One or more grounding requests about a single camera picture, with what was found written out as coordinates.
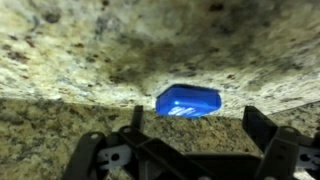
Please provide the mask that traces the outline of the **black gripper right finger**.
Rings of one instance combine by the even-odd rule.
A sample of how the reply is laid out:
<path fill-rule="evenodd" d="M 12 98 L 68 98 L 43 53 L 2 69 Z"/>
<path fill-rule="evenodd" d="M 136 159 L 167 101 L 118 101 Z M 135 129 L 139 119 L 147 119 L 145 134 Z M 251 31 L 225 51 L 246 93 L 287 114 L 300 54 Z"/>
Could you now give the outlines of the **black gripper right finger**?
<path fill-rule="evenodd" d="M 320 136 L 303 135 L 291 126 L 278 126 L 254 106 L 246 106 L 242 128 L 263 152 L 256 180 L 297 180 L 296 168 L 320 179 Z"/>

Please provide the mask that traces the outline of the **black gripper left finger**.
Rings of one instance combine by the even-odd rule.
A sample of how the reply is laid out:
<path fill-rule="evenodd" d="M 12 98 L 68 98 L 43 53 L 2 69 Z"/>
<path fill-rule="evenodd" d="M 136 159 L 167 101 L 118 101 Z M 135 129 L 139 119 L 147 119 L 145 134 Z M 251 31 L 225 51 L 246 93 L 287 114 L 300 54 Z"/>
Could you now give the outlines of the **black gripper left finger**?
<path fill-rule="evenodd" d="M 81 136 L 61 180 L 104 180 L 121 167 L 135 180 L 187 180 L 186 157 L 160 139 L 143 133 L 142 106 L 136 106 L 131 124 L 105 136 Z"/>

